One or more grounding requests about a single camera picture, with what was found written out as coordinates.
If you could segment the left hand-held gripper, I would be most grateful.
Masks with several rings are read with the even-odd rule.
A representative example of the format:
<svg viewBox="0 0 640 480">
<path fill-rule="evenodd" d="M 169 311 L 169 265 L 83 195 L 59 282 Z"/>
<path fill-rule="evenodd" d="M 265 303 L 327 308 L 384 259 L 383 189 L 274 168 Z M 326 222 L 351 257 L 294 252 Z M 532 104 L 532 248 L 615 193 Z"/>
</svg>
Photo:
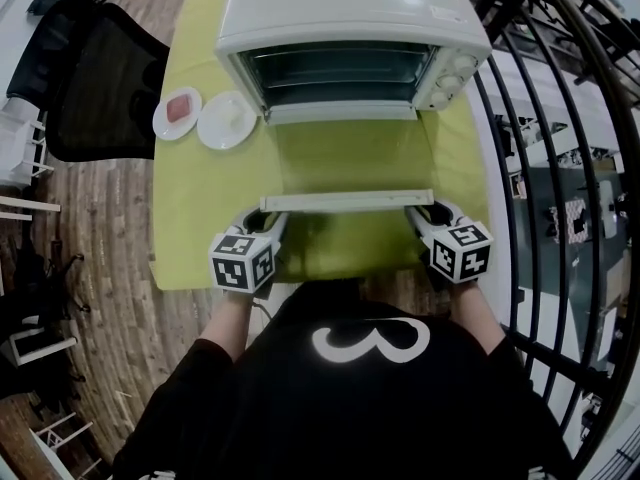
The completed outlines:
<svg viewBox="0 0 640 480">
<path fill-rule="evenodd" d="M 216 234 L 208 250 L 214 286 L 257 295 L 275 274 L 278 241 L 282 240 L 288 219 L 288 212 L 279 212 L 269 232 L 255 233 L 263 230 L 263 213 L 255 206 L 234 219 L 239 232 Z"/>
</svg>

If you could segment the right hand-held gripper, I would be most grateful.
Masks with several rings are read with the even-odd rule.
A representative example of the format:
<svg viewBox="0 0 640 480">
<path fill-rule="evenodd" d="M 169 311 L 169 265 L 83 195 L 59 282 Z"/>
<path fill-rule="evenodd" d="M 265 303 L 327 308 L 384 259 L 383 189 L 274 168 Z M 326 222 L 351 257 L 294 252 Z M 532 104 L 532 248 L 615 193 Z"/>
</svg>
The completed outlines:
<svg viewBox="0 0 640 480">
<path fill-rule="evenodd" d="M 439 275 L 452 283 L 464 283 L 487 272 L 494 239 L 480 221 L 457 225 L 466 215 L 446 200 L 434 201 L 433 224 L 451 227 L 431 231 L 431 223 L 418 207 L 405 207 L 404 211 L 412 230 L 429 250 L 429 266 Z"/>
</svg>

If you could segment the glass oven door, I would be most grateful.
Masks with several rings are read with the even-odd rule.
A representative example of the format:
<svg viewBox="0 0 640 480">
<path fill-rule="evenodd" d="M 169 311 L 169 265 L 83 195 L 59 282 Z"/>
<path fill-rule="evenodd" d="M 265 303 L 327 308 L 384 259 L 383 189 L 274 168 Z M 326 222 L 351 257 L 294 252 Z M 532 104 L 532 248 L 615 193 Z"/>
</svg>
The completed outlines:
<svg viewBox="0 0 640 480">
<path fill-rule="evenodd" d="M 264 213 L 393 211 L 434 202 L 419 120 L 279 125 L 273 138 L 282 189 L 261 198 Z"/>
</svg>

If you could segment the white toaster oven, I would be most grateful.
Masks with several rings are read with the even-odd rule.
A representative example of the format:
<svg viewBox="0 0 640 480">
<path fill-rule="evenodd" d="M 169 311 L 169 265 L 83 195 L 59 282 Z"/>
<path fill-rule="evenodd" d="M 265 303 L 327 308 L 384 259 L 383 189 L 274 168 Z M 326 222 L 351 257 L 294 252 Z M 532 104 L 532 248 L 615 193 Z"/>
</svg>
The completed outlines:
<svg viewBox="0 0 640 480">
<path fill-rule="evenodd" d="M 269 125 L 414 120 L 491 52 L 470 0 L 226 0 L 215 45 Z"/>
</svg>

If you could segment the person's left forearm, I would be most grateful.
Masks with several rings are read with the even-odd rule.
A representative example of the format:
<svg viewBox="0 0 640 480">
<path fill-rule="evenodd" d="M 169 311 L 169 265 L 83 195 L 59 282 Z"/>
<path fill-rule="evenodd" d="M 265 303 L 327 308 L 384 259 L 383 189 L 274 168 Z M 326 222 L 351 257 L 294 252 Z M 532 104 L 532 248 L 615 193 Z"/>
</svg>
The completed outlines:
<svg viewBox="0 0 640 480">
<path fill-rule="evenodd" d="M 224 292 L 199 338 L 215 343 L 235 362 L 245 351 L 253 296 Z"/>
</svg>

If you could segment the person's right forearm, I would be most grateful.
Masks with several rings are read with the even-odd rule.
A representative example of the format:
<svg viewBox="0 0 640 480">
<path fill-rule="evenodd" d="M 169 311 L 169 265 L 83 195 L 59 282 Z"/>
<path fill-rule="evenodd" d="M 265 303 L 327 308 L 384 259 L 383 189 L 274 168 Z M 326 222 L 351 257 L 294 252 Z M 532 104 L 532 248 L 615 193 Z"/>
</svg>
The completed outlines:
<svg viewBox="0 0 640 480">
<path fill-rule="evenodd" d="M 452 320 L 469 332 L 487 354 L 491 354 L 504 340 L 505 334 L 480 287 L 471 281 L 454 284 L 449 292 Z"/>
</svg>

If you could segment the green tablecloth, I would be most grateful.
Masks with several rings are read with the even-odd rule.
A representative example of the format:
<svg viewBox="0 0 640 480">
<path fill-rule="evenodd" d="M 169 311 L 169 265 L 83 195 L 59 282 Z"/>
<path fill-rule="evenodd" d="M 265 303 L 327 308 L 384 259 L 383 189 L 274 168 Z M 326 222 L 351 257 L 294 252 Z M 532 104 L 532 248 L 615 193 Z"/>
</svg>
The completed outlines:
<svg viewBox="0 0 640 480">
<path fill-rule="evenodd" d="M 164 290 L 212 283 L 208 249 L 264 196 L 432 189 L 487 221 L 485 167 L 465 96 L 415 121 L 258 124 L 216 151 L 196 132 L 159 141 L 153 169 L 155 274 Z M 360 277 L 417 264 L 422 245 L 400 212 L 293 215 L 276 274 L 282 282 Z"/>
</svg>

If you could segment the white plate with pale food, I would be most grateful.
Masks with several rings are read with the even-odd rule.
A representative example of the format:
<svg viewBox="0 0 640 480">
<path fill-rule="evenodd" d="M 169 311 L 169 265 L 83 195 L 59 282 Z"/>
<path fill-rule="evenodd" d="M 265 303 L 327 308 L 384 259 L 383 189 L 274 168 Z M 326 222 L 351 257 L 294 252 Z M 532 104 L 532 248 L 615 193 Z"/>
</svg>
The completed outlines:
<svg viewBox="0 0 640 480">
<path fill-rule="evenodd" d="M 210 149 L 230 150 L 253 132 L 257 114 L 237 90 L 217 94 L 202 108 L 197 133 Z"/>
</svg>

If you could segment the black metal railing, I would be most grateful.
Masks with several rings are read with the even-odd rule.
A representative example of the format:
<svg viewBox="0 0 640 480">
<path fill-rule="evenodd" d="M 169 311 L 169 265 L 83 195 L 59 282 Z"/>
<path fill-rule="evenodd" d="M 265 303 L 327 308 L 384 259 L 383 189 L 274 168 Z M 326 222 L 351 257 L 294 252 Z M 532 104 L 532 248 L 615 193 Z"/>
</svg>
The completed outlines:
<svg viewBox="0 0 640 480">
<path fill-rule="evenodd" d="M 503 327 L 579 480 L 640 480 L 640 36 L 600 0 L 470 0 Z"/>
</svg>

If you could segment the white plate with pink food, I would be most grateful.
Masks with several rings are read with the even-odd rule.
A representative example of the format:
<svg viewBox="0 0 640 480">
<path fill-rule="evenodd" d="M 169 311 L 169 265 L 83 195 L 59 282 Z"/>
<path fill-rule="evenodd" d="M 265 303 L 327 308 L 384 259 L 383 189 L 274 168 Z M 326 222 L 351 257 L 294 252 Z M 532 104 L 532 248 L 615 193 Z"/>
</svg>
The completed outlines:
<svg viewBox="0 0 640 480">
<path fill-rule="evenodd" d="M 169 123 L 166 116 L 166 104 L 167 101 L 175 96 L 181 94 L 189 94 L 192 98 L 191 114 L 175 123 Z M 182 87 L 169 93 L 166 97 L 162 98 L 154 111 L 152 126 L 153 131 L 160 140 L 175 141 L 188 132 L 190 132 L 196 125 L 200 112 L 202 109 L 202 97 L 200 93 L 193 87 Z"/>
</svg>

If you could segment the pink food slice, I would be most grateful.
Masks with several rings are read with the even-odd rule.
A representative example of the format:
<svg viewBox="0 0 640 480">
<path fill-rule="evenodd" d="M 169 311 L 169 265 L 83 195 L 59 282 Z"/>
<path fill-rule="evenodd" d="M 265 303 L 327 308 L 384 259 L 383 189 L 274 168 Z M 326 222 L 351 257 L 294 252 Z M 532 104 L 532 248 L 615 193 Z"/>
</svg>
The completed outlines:
<svg viewBox="0 0 640 480">
<path fill-rule="evenodd" d="M 178 122 L 191 114 L 192 98 L 189 94 L 181 94 L 167 101 L 166 116 L 169 123 Z"/>
</svg>

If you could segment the black mesh office chair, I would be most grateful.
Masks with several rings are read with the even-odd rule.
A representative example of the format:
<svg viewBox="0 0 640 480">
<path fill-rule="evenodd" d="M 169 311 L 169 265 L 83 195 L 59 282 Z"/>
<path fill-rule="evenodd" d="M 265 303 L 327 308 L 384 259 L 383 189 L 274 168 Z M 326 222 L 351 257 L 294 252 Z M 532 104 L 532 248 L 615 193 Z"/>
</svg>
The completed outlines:
<svg viewBox="0 0 640 480">
<path fill-rule="evenodd" d="M 151 160 L 169 48 L 113 3 L 57 0 L 41 17 L 6 89 L 45 117 L 64 162 Z"/>
</svg>

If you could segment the person's black shirt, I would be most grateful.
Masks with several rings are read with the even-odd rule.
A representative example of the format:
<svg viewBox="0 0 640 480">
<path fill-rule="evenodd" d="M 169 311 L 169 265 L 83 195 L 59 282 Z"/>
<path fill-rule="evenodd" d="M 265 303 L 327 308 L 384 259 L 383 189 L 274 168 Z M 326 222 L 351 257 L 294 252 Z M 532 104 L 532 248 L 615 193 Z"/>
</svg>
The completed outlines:
<svg viewBox="0 0 640 480">
<path fill-rule="evenodd" d="M 575 480 L 505 335 L 308 282 L 233 362 L 198 338 L 154 392 L 113 480 Z"/>
</svg>

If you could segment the white frame desk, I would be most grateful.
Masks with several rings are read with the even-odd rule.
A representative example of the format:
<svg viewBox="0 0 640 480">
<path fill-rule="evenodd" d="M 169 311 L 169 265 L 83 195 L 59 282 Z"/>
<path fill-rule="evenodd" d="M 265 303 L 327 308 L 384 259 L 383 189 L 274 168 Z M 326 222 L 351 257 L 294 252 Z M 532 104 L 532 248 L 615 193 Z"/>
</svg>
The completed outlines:
<svg viewBox="0 0 640 480">
<path fill-rule="evenodd" d="M 40 323 L 37 316 L 30 316 L 21 322 L 16 332 L 10 333 L 0 343 L 0 356 L 19 368 L 77 344 L 76 337 L 66 337 L 53 327 Z"/>
</svg>

